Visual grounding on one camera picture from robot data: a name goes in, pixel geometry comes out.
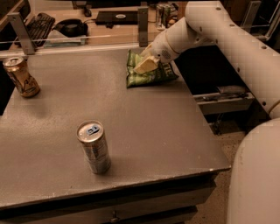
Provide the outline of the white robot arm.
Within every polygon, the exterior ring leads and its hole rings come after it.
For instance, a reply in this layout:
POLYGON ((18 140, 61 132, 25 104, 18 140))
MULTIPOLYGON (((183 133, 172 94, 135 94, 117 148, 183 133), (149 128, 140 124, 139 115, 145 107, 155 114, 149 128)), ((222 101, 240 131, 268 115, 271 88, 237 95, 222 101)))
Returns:
POLYGON ((208 40, 270 116, 243 138, 235 154, 227 224, 280 224, 279 53, 235 24, 221 2, 189 1, 185 15, 142 51, 134 71, 152 71, 208 40))

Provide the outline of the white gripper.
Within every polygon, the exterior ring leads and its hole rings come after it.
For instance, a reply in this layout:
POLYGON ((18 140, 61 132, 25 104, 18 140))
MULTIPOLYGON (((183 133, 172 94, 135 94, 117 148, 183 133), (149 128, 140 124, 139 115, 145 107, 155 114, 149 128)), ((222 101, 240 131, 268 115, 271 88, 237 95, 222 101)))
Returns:
POLYGON ((162 63, 169 63, 175 60, 179 54, 172 50, 168 42, 167 31, 162 31, 155 37, 154 41, 148 44, 140 53, 140 56, 147 58, 144 58, 134 67, 134 71, 137 74, 145 74, 153 71, 158 68, 159 60, 162 63))

